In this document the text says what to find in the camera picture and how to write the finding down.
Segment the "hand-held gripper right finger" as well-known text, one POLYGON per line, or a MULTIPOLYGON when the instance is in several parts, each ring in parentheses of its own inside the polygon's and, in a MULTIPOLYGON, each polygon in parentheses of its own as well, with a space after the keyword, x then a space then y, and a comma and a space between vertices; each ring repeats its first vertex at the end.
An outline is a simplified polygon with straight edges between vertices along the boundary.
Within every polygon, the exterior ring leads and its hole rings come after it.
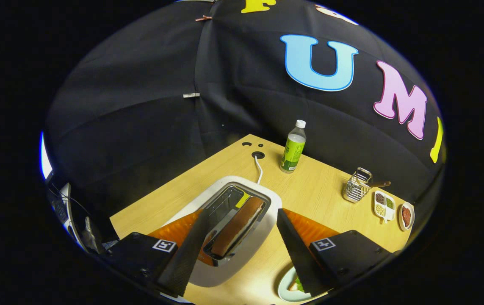
POLYGON ((343 289, 394 254, 356 230, 339 233, 296 212, 277 210, 277 228, 306 293, 343 289))

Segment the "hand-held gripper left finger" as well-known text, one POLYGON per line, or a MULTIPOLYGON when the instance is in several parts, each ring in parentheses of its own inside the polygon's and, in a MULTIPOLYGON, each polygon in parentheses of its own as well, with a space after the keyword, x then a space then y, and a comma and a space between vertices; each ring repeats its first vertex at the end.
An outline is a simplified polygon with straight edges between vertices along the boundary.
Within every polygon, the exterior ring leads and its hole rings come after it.
POLYGON ((133 232, 105 252, 105 262, 154 294, 182 297, 210 226, 210 209, 190 213, 153 234, 133 232))

